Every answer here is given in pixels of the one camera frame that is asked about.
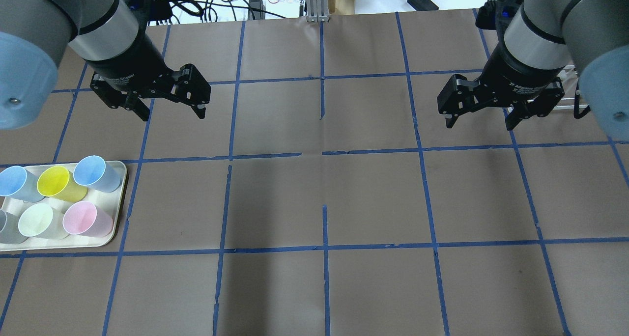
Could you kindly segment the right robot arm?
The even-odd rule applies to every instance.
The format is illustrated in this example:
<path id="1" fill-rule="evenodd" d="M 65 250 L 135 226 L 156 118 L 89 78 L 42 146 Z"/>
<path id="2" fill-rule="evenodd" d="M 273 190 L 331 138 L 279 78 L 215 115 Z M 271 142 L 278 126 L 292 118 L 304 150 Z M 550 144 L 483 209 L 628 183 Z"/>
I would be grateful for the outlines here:
<path id="1" fill-rule="evenodd" d="M 510 108 L 513 130 L 530 117 L 545 117 L 564 96 L 560 72 L 570 61 L 578 74 L 575 107 L 593 113 L 607 136 L 629 134 L 628 0 L 488 0 L 476 16 L 494 30 L 497 45 L 473 81 L 455 74 L 438 94 L 447 128 L 485 108 Z"/>

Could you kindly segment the blue cup near arm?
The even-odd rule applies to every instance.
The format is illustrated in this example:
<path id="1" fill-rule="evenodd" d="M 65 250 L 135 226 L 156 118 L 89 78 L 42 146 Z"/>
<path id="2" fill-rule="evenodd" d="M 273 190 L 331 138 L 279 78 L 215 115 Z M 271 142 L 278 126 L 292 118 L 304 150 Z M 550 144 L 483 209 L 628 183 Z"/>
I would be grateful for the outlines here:
<path id="1" fill-rule="evenodd" d="M 97 155 L 81 159 L 74 168 L 73 179 L 81 186 L 104 193 L 116 191 L 123 181 L 113 166 Z"/>

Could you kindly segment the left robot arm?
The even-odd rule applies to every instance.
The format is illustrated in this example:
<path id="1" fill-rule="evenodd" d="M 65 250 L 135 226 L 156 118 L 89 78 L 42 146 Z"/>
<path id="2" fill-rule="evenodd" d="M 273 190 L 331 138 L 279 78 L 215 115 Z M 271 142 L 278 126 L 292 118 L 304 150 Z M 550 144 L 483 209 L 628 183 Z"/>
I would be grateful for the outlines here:
<path id="1" fill-rule="evenodd" d="M 155 9 L 195 0 L 1 0 L 1 128 L 40 115 L 72 49 L 92 69 L 90 89 L 110 109 L 148 121 L 144 99 L 162 98 L 206 116 L 211 86 L 195 65 L 169 68 L 146 34 Z"/>

